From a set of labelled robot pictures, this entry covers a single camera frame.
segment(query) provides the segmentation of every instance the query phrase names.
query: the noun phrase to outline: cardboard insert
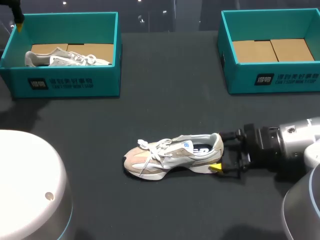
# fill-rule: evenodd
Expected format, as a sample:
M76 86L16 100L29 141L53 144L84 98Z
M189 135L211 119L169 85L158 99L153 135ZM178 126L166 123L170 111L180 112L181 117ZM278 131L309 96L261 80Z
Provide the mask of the cardboard insert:
M49 54L56 48L61 48L62 50L67 51L68 44L34 44L32 45L31 51L35 54Z
M232 43L239 63L314 61L303 38Z

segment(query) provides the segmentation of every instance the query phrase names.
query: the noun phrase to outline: shoelace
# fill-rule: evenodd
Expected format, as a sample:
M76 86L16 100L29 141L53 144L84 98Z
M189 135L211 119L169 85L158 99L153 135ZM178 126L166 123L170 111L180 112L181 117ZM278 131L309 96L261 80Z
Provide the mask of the shoelace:
M76 52L70 52L70 56L73 58L74 62L77 63L77 65L83 65L86 66L87 64L95 64L97 62L96 56L89 54L88 56L80 55Z
M138 144L139 144L140 148L143 150L149 150L149 152L150 152L150 155L147 157L147 159L143 165L143 168L140 172L140 176L141 176L142 172L147 168L151 159L158 160L160 162L160 164L162 165L161 157L164 158L164 157L171 157L172 156L172 154L160 154L159 153L161 150L167 149L168 146L171 144L171 142L172 142L171 139L165 138L165 139L158 141L155 145L149 145L147 141L144 141L142 139L138 140Z

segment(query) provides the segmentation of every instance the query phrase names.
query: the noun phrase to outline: shoe logo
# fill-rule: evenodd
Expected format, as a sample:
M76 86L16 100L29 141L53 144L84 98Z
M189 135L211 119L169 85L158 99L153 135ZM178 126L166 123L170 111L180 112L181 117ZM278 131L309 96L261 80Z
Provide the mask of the shoe logo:
M200 149L196 149L194 148L193 149L193 153L194 154L206 154L209 152L209 149L208 148L200 148Z

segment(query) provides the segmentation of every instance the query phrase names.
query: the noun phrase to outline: shoe box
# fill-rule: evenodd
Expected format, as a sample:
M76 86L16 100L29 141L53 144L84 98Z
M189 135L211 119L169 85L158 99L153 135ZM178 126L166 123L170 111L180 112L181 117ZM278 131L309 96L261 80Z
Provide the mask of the shoe box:
M320 91L318 9L221 12L217 47L231 94Z
M119 96L122 40L117 12L25 14L0 61L0 75L14 98ZM25 66L25 54L56 47L94 55L111 65Z

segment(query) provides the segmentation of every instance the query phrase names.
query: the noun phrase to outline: shoe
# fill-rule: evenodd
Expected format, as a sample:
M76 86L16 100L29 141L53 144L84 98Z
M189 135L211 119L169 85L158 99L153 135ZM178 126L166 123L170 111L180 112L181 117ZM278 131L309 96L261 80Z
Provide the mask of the shoe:
M62 50L60 47L48 54L36 54L28 51L25 54L24 61L27 67L112 65L110 62L98 59L92 54L84 56L73 51Z
M171 169L185 167L195 173L212 174L224 152L224 143L217 133L211 135L181 135L147 143L138 140L139 147L124 155L124 168L146 180L160 180Z

